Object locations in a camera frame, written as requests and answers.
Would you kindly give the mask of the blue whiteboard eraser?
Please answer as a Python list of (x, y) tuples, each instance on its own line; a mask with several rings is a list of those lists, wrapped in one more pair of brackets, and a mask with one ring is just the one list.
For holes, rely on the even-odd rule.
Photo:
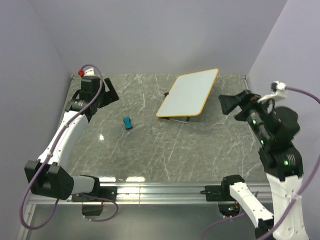
[(129, 116), (123, 118), (123, 123), (124, 123), (124, 128), (126, 130), (130, 130), (133, 128), (133, 125), (131, 123), (131, 118)]

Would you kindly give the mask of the yellow framed whiteboard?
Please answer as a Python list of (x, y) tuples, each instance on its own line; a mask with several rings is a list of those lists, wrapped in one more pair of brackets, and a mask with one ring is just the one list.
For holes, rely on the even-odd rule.
[(178, 76), (156, 112), (158, 118), (199, 116), (219, 75), (209, 69)]

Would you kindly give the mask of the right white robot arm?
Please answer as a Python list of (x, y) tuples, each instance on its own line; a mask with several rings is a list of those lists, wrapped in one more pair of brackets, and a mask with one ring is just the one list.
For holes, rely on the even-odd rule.
[(274, 96), (264, 100), (249, 90), (237, 95), (221, 94), (218, 99), (224, 115), (240, 107), (234, 119), (247, 122), (261, 145), (258, 154), (270, 186), (273, 212), (262, 206), (240, 175), (222, 179), (222, 197), (239, 203), (252, 221), (258, 240), (309, 239), (300, 193), (303, 161), (292, 143), (300, 130), (298, 114), (276, 106)]

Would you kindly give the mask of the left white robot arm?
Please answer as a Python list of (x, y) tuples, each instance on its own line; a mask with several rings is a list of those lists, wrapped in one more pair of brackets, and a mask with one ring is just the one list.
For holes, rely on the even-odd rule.
[(67, 163), (75, 144), (96, 114), (119, 96), (109, 78), (103, 83), (97, 76), (84, 76), (71, 100), (66, 104), (62, 122), (46, 150), (37, 160), (29, 160), (24, 171), (34, 195), (66, 200), (71, 195), (83, 194), (89, 201), (101, 196), (98, 177), (71, 176), (66, 172)]

